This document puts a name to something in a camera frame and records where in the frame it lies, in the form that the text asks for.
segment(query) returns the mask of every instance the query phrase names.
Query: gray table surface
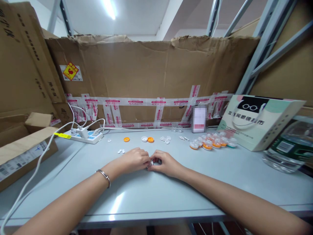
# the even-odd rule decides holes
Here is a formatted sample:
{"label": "gray table surface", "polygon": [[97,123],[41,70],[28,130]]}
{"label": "gray table surface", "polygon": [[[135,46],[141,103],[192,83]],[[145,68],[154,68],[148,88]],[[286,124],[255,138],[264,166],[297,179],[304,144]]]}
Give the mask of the gray table surface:
{"label": "gray table surface", "polygon": [[[250,152],[242,146],[192,150],[189,142],[179,139],[179,135],[171,131],[109,131],[95,145],[57,137],[59,151],[41,164],[7,225],[23,225],[57,197],[119,157],[119,149],[128,151],[135,147],[145,149],[150,155],[156,149],[169,152],[188,168],[257,195],[300,217],[313,216],[313,179],[309,176],[301,172],[276,171],[262,162],[263,152]],[[153,137],[155,142],[144,143],[142,136]],[[161,141],[162,136],[170,136],[170,144]],[[200,134],[184,130],[183,136],[191,139]],[[0,223],[32,173],[0,193]],[[227,216],[185,183],[161,173],[141,170],[118,178],[84,216],[80,227],[138,222],[155,225],[203,219],[221,221]]]}

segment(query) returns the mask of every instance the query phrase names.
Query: forearm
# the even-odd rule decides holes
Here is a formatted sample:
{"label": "forearm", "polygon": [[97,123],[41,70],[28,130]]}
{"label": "forearm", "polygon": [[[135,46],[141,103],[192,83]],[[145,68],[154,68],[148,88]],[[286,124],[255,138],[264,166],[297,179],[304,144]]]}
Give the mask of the forearm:
{"label": "forearm", "polygon": [[255,234],[306,234],[310,225],[253,194],[188,168],[178,177]]}
{"label": "forearm", "polygon": [[[102,170],[109,175],[111,182],[120,175],[112,163]],[[69,234],[108,185],[108,180],[101,173],[93,174],[50,203],[15,234]]]}

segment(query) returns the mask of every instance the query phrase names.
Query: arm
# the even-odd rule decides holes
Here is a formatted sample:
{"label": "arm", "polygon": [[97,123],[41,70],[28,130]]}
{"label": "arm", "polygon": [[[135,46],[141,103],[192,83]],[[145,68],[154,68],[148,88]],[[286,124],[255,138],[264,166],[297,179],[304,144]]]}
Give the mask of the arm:
{"label": "arm", "polygon": [[156,150],[151,160],[156,159],[161,159],[162,164],[148,170],[160,171],[188,183],[255,234],[310,234],[312,228],[308,223],[279,206],[188,169],[169,153]]}
{"label": "arm", "polygon": [[[144,169],[149,162],[148,152],[135,148],[108,163],[101,170],[113,183],[121,174]],[[50,203],[19,228],[14,235],[70,234],[108,186],[109,181],[101,173],[94,173]]]}

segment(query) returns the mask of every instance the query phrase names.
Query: power strip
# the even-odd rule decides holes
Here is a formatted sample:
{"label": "power strip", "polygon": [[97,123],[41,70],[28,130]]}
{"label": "power strip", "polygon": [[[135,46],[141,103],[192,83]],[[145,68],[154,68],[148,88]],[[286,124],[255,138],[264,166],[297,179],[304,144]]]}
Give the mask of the power strip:
{"label": "power strip", "polygon": [[77,140],[77,141],[85,142],[89,144],[96,144],[103,138],[103,134],[100,133],[97,136],[93,136],[92,135],[93,133],[94,131],[88,131],[88,135],[89,135],[88,139],[82,138],[79,134],[71,135],[71,131],[67,131],[64,134],[71,135],[72,136],[71,140]]}

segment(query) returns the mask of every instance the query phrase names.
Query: hand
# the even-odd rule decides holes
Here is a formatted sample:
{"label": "hand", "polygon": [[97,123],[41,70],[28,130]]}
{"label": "hand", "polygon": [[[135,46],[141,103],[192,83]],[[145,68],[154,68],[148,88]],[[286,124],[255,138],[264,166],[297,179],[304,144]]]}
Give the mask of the hand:
{"label": "hand", "polygon": [[184,166],[176,161],[169,153],[161,150],[156,150],[150,159],[153,162],[157,162],[160,159],[162,164],[150,166],[148,167],[148,171],[159,171],[170,177],[178,178],[184,169]]}
{"label": "hand", "polygon": [[112,175],[112,178],[115,179],[121,174],[128,174],[137,170],[142,170],[146,168],[149,163],[150,158],[148,152],[138,147],[109,162],[103,167],[103,169],[109,172]]}

